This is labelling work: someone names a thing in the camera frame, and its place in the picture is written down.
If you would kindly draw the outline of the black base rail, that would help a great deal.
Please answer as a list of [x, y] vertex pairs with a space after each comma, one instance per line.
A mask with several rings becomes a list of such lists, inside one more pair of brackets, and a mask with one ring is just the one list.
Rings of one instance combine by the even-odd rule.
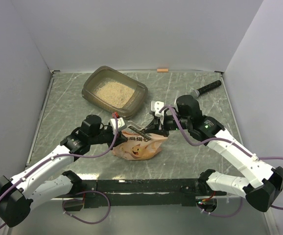
[[84, 208], [107, 206], [105, 194], [111, 206], [181, 205], [195, 207], [196, 200], [210, 196], [224, 196], [225, 192], [214, 193], [197, 178], [193, 179], [137, 179], [137, 180], [84, 180], [67, 198], [85, 198]]

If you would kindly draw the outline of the pink cat litter bag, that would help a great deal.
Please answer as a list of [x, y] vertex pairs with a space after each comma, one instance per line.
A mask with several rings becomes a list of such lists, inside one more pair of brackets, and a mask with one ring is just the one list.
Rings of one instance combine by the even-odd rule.
[[147, 140], [137, 133], [126, 131], [122, 133], [128, 140], [114, 147], [112, 154], [128, 161], [142, 161], [153, 158], [162, 150], [161, 144], [167, 140], [167, 137], [157, 134], [150, 134], [151, 140]]

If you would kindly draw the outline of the orange tape piece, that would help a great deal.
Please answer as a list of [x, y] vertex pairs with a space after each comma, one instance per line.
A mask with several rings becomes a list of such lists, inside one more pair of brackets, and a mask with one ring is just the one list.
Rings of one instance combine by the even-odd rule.
[[157, 72], [169, 72], [169, 69], [157, 69]]

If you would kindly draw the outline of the small wooden comb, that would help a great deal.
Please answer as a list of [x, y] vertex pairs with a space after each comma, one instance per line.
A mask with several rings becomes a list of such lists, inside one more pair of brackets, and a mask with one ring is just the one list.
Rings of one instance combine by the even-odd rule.
[[140, 136], [142, 136], [147, 141], [152, 140], [152, 138], [144, 132], [144, 127], [140, 127], [137, 124], [135, 124], [133, 121], [130, 121], [130, 120], [126, 121], [126, 124], [127, 124], [127, 127], [130, 130], [139, 134]]

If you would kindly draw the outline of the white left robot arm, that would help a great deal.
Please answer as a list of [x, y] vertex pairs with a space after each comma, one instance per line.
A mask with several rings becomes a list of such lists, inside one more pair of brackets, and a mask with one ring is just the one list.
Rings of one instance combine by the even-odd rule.
[[80, 194], [82, 179], [71, 170], [54, 180], [49, 178], [79, 158], [88, 158], [92, 145], [107, 144], [107, 154], [127, 138], [121, 131], [126, 128], [123, 118], [116, 113], [108, 125], [103, 126], [97, 115], [88, 115], [47, 156], [23, 172], [7, 178], [0, 177], [0, 218], [8, 227], [20, 224], [39, 205], [60, 195], [75, 197]]

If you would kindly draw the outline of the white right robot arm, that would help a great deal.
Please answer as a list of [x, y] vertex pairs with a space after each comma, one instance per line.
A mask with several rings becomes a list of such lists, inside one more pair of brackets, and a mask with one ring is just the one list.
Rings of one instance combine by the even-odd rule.
[[245, 198], [256, 210], [266, 212], [283, 190], [283, 168], [273, 167], [247, 150], [215, 118], [202, 113], [199, 102], [191, 95], [176, 100], [176, 108], [161, 101], [152, 101], [152, 122], [147, 133], [179, 130], [192, 146], [205, 145], [234, 166], [242, 177], [208, 169], [199, 177], [199, 191], [209, 195], [222, 191]]

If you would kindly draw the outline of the beige cat litter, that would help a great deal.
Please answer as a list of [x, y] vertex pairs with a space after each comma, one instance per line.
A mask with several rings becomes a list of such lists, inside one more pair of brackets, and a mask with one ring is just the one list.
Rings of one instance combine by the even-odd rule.
[[107, 81], [94, 90], [94, 95], [115, 108], [123, 108], [134, 92], [134, 89], [122, 83]]

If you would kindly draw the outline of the brown plastic litter box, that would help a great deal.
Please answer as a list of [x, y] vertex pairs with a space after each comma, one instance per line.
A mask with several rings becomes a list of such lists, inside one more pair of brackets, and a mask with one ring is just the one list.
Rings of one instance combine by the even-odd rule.
[[[133, 96], [123, 108], [115, 108], [94, 95], [94, 90], [107, 81], [116, 81], [135, 90]], [[143, 83], [108, 66], [101, 66], [94, 71], [86, 80], [82, 89], [82, 97], [85, 100], [111, 113], [117, 112], [123, 118], [130, 118], [136, 114], [142, 107], [147, 94], [148, 88]]]

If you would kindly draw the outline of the black handheld microphone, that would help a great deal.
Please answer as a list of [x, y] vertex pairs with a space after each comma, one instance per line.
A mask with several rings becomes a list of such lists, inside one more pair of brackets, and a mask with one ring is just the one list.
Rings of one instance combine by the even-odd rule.
[[206, 86], [203, 86], [197, 90], [192, 90], [190, 92], [190, 95], [193, 97], [193, 98], [198, 98], [199, 96], [203, 95], [203, 94], [206, 94], [214, 89], [217, 89], [218, 87], [220, 87], [222, 85], [222, 82], [221, 80], [217, 80], [217, 81], [214, 81]]

